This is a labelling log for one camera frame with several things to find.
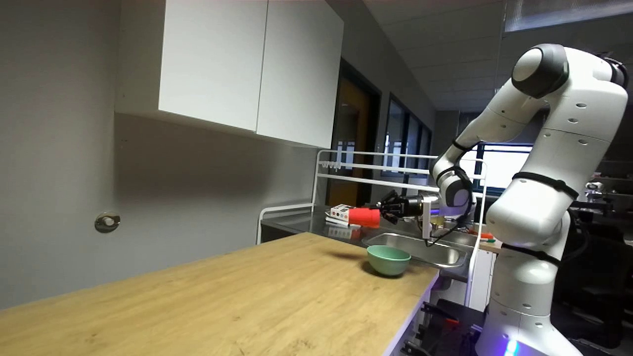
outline wooden table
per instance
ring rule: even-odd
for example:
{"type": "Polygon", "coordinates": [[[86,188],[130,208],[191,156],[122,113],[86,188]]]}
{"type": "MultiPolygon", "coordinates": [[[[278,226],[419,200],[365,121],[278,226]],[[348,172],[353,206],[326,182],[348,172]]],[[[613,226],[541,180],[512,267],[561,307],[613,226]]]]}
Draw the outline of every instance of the wooden table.
{"type": "Polygon", "coordinates": [[[0,354],[383,354],[435,283],[300,234],[0,313],[0,354]]]}

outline ceiling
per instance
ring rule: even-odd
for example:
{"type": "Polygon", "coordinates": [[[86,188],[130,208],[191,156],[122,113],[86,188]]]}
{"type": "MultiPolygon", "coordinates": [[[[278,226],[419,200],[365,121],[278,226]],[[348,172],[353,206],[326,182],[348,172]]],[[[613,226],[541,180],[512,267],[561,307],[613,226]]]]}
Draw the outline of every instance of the ceiling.
{"type": "Polygon", "coordinates": [[[480,111],[535,44],[609,54],[633,77],[633,14],[504,34],[504,0],[363,2],[437,111],[480,111]]]}

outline red object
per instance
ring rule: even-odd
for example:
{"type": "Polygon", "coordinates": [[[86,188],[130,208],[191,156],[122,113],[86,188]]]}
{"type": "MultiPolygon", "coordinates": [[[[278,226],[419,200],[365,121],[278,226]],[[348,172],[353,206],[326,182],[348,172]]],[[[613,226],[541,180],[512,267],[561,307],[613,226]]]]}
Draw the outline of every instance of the red object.
{"type": "Polygon", "coordinates": [[[363,228],[379,228],[379,210],[351,208],[348,210],[348,224],[355,224],[363,228]]]}

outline cabinet door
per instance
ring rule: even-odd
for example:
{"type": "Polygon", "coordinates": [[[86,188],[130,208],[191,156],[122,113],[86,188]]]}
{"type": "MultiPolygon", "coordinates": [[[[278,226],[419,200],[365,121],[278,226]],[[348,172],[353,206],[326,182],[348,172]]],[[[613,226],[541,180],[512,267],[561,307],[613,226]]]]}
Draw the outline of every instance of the cabinet door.
{"type": "Polygon", "coordinates": [[[158,109],[255,129],[260,0],[166,0],[158,109]]]}
{"type": "Polygon", "coordinates": [[[268,0],[257,133],[330,147],[342,20],[320,0],[268,0]]]}

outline green bowl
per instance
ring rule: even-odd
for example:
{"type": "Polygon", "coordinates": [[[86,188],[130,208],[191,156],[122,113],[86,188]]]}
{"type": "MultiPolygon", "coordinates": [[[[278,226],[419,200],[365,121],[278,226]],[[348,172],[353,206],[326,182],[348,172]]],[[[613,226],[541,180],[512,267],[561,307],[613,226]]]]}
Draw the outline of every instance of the green bowl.
{"type": "Polygon", "coordinates": [[[391,245],[369,245],[367,259],[379,275],[397,277],[407,271],[411,255],[391,245]]]}

